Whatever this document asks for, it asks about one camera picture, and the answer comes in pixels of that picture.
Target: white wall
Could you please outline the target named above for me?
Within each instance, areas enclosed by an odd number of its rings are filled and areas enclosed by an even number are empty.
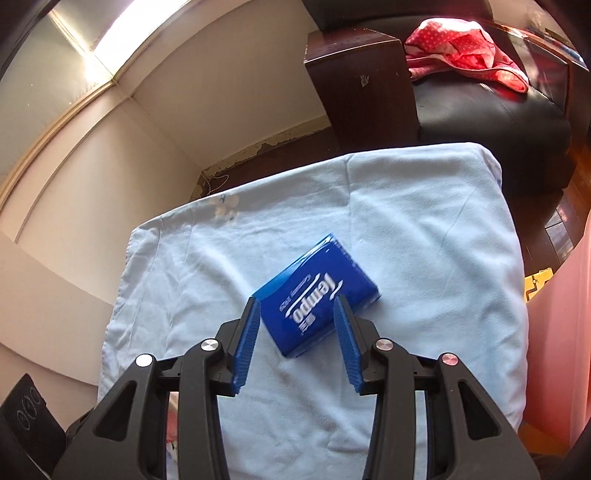
[[[308,33],[316,29],[301,0],[252,0],[172,52],[134,97],[206,168],[325,116],[303,65]],[[142,56],[150,54],[148,48]]]
[[[18,245],[67,281],[113,304],[131,231],[188,202],[199,172],[128,100],[58,170]]]
[[[0,184],[33,142],[95,81],[49,17],[41,20],[0,82]]]
[[[47,402],[47,408],[65,430],[96,404],[97,388],[21,357],[0,343],[0,404],[25,374],[29,374]]]

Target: tissue pack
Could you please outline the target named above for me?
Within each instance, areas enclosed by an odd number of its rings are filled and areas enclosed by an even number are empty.
[[[334,330],[333,303],[345,295],[357,313],[379,297],[374,282],[328,235],[254,293],[261,317],[284,356],[295,357]]]

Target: pink cloth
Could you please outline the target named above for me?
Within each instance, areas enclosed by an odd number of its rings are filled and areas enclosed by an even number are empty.
[[[404,48],[411,80],[455,70],[479,80],[495,80],[516,92],[529,88],[527,75],[477,22],[430,18],[407,38]]]

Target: light blue towel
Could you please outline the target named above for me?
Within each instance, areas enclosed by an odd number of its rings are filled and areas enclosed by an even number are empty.
[[[99,398],[137,355],[182,355],[215,335],[332,232],[382,293],[362,316],[411,353],[457,353],[517,427],[527,311],[500,178],[476,144],[380,150],[255,181],[141,225],[106,331]],[[285,359],[261,324],[246,386],[219,405],[232,480],[361,478],[375,397],[349,385],[336,335]]]

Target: sofa armrest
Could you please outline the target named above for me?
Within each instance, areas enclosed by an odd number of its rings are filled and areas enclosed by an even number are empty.
[[[413,86],[399,39],[366,28],[313,32],[304,64],[342,153],[418,143]]]

